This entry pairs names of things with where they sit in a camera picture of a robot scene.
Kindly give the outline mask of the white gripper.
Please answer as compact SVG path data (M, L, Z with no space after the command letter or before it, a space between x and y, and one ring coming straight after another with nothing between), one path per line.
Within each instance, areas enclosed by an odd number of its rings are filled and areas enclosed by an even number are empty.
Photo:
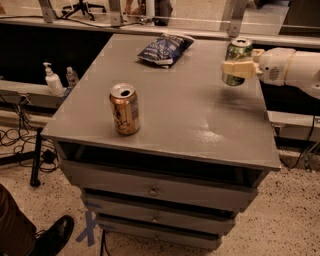
M296 50L292 48L273 48L267 51L254 49L253 61L224 61L221 70L225 74L245 79L257 75L266 84L283 86L295 53Z

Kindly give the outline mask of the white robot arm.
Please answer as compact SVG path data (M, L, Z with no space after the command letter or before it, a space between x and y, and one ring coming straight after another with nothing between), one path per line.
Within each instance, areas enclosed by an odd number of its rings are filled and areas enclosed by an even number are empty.
M293 86L320 99L320 53L293 48L254 49L251 57L223 61L224 74L274 86Z

